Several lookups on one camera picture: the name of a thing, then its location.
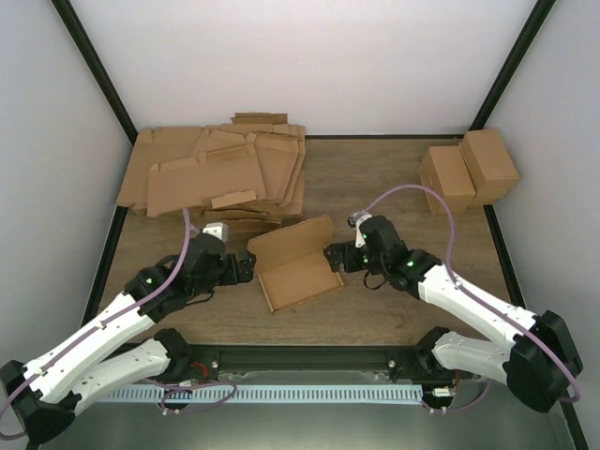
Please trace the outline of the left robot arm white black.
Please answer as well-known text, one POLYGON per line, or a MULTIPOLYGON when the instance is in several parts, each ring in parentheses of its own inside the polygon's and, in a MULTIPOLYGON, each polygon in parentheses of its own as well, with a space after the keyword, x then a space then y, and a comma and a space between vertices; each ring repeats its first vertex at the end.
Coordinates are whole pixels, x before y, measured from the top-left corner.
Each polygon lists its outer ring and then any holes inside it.
POLYGON ((201 232, 185 256, 168 255, 142 269, 96 318, 51 351, 1 368, 1 385, 30 443, 64 432, 86 408, 143 379, 173 381, 191 368, 191 349, 179 332, 163 329, 134 349, 125 342, 168 315, 212 298, 220 286, 253 279, 256 257, 229 254, 222 238, 201 232))

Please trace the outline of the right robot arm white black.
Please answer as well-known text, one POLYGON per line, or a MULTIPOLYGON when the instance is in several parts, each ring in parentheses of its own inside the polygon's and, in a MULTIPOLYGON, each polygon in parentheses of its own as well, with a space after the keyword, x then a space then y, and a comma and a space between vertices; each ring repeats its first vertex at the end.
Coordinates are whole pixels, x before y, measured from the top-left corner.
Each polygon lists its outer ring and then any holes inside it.
POLYGON ((356 236, 331 244, 323 254, 334 272, 379 275, 393 289, 441 308, 482 334, 468 338, 443 327, 418 343, 419 371, 436 378, 446 370, 502 383, 522 404, 539 413, 564 400, 583 369, 564 319, 548 310, 535 314, 510 305, 457 276, 423 249, 410 249, 383 216, 350 217, 356 236))

